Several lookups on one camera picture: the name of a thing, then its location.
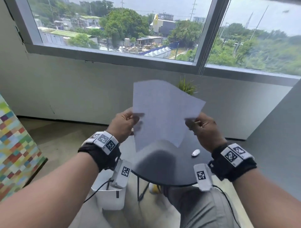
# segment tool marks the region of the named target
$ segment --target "shoe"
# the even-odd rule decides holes
[[[161,186],[160,185],[156,185],[153,183],[150,183],[148,185],[148,189],[150,191],[151,194],[155,195],[155,194],[161,194]]]

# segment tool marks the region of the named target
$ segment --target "pants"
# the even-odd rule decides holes
[[[162,192],[181,214],[180,228],[239,228],[227,199],[218,189],[201,192],[193,186],[163,187]],[[238,222],[233,204],[231,207]]]

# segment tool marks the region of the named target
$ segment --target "floor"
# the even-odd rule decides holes
[[[48,162],[36,175],[33,181],[42,178],[62,165],[77,153],[82,142],[96,131],[106,127],[65,122],[53,122],[21,118],[20,121],[34,139]],[[252,224],[229,181],[220,182],[215,176],[214,184],[225,191],[232,200],[239,216],[242,228],[252,228]],[[140,191],[147,182],[140,179]],[[137,202],[137,177],[130,175],[126,190],[125,206],[121,211],[103,211],[100,213],[96,199],[91,198],[84,204],[70,228],[176,228],[180,224],[180,214],[162,195],[151,195],[146,192],[144,199]]]

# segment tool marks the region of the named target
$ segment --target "person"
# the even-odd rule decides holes
[[[138,120],[132,110],[127,109],[116,115],[106,131],[122,143]],[[195,122],[186,121],[186,125],[209,152],[226,143],[215,121],[204,113]],[[99,168],[88,153],[77,153],[1,202],[1,227],[68,227],[98,173]],[[301,202],[264,177],[257,168],[240,176],[233,185],[255,228],[300,227]],[[163,187],[162,190],[181,213],[180,227],[238,227],[225,196],[217,189],[201,192],[191,186]]]

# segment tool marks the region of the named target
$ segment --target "trash bin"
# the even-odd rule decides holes
[[[112,175],[113,171],[110,169],[101,171],[91,187],[93,192],[95,192],[104,182],[108,181]],[[126,196],[126,187],[119,189],[109,186],[108,190],[106,189],[107,184],[102,186],[95,194],[98,207],[103,208],[104,210],[122,210]]]

